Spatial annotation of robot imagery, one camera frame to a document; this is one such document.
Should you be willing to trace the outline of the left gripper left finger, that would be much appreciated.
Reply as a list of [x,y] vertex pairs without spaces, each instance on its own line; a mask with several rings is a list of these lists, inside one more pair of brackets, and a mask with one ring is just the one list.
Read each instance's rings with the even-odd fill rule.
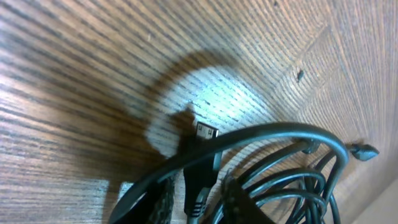
[[149,188],[123,217],[124,224],[170,224],[175,195],[175,176]]

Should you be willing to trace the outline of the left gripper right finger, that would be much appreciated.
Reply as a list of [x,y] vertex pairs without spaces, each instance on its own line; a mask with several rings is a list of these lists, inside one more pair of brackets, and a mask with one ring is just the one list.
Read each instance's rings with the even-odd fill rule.
[[274,224],[232,175],[227,175],[221,184],[221,203],[223,205],[221,223]]

